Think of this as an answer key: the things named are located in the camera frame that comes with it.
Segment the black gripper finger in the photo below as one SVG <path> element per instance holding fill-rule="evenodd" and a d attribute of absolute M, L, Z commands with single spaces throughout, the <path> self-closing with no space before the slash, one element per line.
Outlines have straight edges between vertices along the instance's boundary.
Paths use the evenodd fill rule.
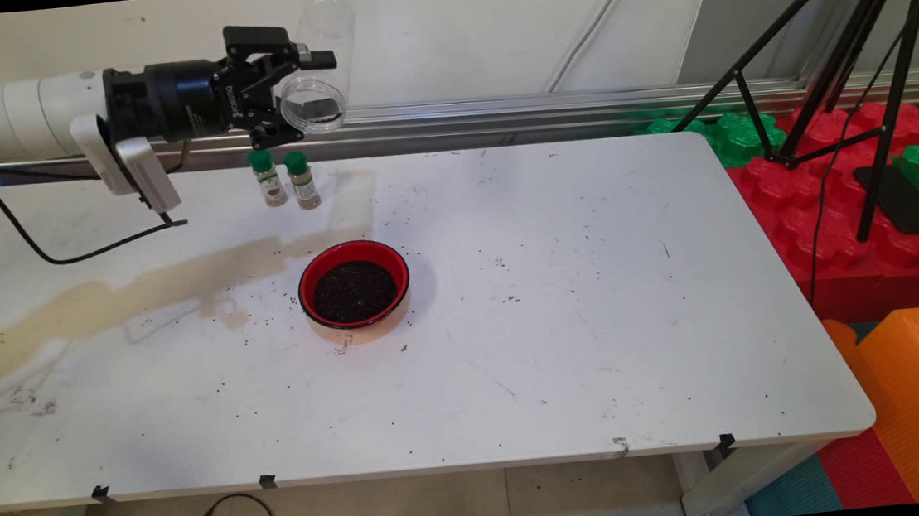
<path fill-rule="evenodd" d="M 299 70 L 335 70 L 336 54 L 313 51 L 292 41 L 282 27 L 224 28 L 226 69 L 268 77 L 284 77 Z"/>
<path fill-rule="evenodd" d="M 272 99 L 245 105 L 252 150 L 271 150 L 304 140 L 305 133 L 285 120 L 281 103 L 281 99 Z"/>

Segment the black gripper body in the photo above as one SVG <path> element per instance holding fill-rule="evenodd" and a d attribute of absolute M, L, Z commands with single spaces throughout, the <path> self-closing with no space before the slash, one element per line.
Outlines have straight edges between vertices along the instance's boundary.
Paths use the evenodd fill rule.
<path fill-rule="evenodd" d="M 249 117 L 221 85 L 232 69 L 222 58 L 104 70 L 111 144 L 140 137 L 183 142 L 249 128 Z"/>

